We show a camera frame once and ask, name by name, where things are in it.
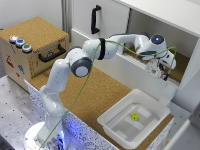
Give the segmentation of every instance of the brown box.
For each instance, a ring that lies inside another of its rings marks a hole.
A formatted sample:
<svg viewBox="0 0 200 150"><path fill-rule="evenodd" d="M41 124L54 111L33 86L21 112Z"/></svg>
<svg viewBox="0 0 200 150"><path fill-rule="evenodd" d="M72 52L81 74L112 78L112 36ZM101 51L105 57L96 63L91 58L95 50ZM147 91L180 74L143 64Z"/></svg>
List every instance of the brown box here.
<svg viewBox="0 0 200 150"><path fill-rule="evenodd" d="M23 53L15 44L10 44L12 35L25 40L33 51ZM60 52L59 44L66 50L65 53L46 63L39 59L39 54L50 58ZM28 90L24 79L28 81L34 78L49 69L56 59L64 58L69 51L69 36L42 18L35 17L0 31L0 50L7 75Z"/></svg>

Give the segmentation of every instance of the white plastic bin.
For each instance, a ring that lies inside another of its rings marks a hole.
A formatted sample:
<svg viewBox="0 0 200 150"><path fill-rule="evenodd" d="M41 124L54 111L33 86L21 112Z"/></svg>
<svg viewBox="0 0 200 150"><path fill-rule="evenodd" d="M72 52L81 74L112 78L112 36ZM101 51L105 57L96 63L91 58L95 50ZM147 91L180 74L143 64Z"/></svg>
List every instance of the white plastic bin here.
<svg viewBox="0 0 200 150"><path fill-rule="evenodd" d="M133 113L138 113L137 121L132 120ZM105 133L122 147L135 149L169 113L169 108L134 89L97 121L103 126Z"/></svg>

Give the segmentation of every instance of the yellow-green wire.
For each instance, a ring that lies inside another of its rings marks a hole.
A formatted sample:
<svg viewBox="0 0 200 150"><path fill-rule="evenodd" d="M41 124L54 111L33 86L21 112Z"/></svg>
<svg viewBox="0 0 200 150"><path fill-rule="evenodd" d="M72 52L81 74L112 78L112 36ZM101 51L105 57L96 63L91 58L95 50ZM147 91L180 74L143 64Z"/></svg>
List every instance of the yellow-green wire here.
<svg viewBox="0 0 200 150"><path fill-rule="evenodd" d="M133 53L133 54L135 54L135 55L138 55L138 56L143 56L143 57L144 57L144 56L155 56L155 55L161 54L161 53L163 53L163 52L165 52L165 51L168 51L168 50L174 50L175 53L174 53L174 57L173 57L173 60L172 60L171 65L170 65L168 74L170 74L170 72L171 72L172 64L173 64L173 61L174 61L175 56L176 56L176 51L177 51L176 47L170 47L170 48L168 48L168 49L166 49L166 50L163 50L163 51L161 51L161 52L159 52L159 53L156 53L156 54L151 54L151 55L140 55L140 54L137 54L137 53L133 52L132 50L128 49L127 47L125 47L124 45L122 45L122 44L120 44L120 43L118 43L118 42L109 41L109 40L107 40L106 42L118 44L118 45L122 46L123 48L125 48L126 50L130 51L131 53ZM98 46L96 47L96 50L95 50L95 53L94 53L94 57L93 57L93 60L92 60L92 64L91 64L91 70L90 70L90 72L89 72L89 74L88 74L88 76L87 76L87 79L86 79L85 83L83 84L83 86L82 86L80 92L78 93L76 99L74 100L74 102L73 102L73 104L71 105L71 107L65 112L65 114L64 114L63 117L60 119L60 121L59 121L59 122L56 124L56 126L53 128L53 130L51 131L51 133L49 134L49 136L47 137L47 139L44 141L44 143L40 146L40 148L42 148L42 147L45 145L45 143L47 142L47 140L49 139L49 137L51 136L51 134L54 132L54 130L57 128L57 126L61 123L61 121L66 117L66 115L70 112L70 110L71 110L71 109L73 108L73 106L76 104L78 98L80 97L80 95L81 95L83 89L85 88L85 86L86 86L86 84L87 84L87 81L88 81L88 79L89 79L89 77L90 77L90 73L91 73L91 71L92 71L93 64L94 64L94 59L95 59L95 56L96 56L96 53L97 53L97 50L98 50L100 44L101 44L101 43L99 43Z"/></svg>

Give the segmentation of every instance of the cork board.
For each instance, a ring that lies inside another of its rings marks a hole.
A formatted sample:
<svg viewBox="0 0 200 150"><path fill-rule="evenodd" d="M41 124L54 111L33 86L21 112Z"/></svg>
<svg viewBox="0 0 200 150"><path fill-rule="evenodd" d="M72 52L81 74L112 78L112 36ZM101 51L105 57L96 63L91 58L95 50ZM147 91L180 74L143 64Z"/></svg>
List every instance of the cork board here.
<svg viewBox="0 0 200 150"><path fill-rule="evenodd" d="M12 35L24 39L32 46L33 51L42 48L68 34L40 17L21 22L0 31L0 37L9 42Z"/></svg>
<svg viewBox="0 0 200 150"><path fill-rule="evenodd" d="M39 90L47 83L49 73L50 69L29 82ZM70 75L65 91L60 93L66 108L71 106L85 80L86 77L77 78L73 74ZM93 67L88 84L71 111L120 150L124 150L105 134L103 127L97 122L97 118L129 92L131 89ZM172 119L173 115L168 115L135 150L145 150Z"/></svg>
<svg viewBox="0 0 200 150"><path fill-rule="evenodd" d="M132 54L129 51L125 51L125 53L134 57L135 59L139 60L140 62L147 64L147 61L140 60L135 54ZM183 75L185 73L187 65L190 61L190 58L177 52L175 59L176 59L176 68L171 70L169 77L171 79L174 79L174 80L178 81L179 83L181 83L181 80L183 78Z"/></svg>

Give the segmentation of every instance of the black handle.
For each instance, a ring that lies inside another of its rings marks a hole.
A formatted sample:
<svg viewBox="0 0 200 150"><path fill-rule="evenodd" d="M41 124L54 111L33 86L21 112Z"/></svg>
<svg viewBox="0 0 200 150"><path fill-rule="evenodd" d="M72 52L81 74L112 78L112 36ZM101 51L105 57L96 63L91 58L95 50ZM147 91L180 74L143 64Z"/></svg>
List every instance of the black handle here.
<svg viewBox="0 0 200 150"><path fill-rule="evenodd" d="M96 8L92 10L92 24L91 24L92 34L96 34L100 31L98 28L96 28L96 12L98 10L101 10L101 7L98 5L96 5Z"/></svg>
<svg viewBox="0 0 200 150"><path fill-rule="evenodd" d="M45 58L45 57L42 56L42 54L39 54L38 57L42 62L45 62L45 63L49 62L49 61L55 59L56 57L58 57L58 56L60 56L60 55L62 55L66 52L66 50L63 47L61 47L60 44L58 44L58 49L60 50L58 53L55 53L55 54L53 54L49 57Z"/></svg>

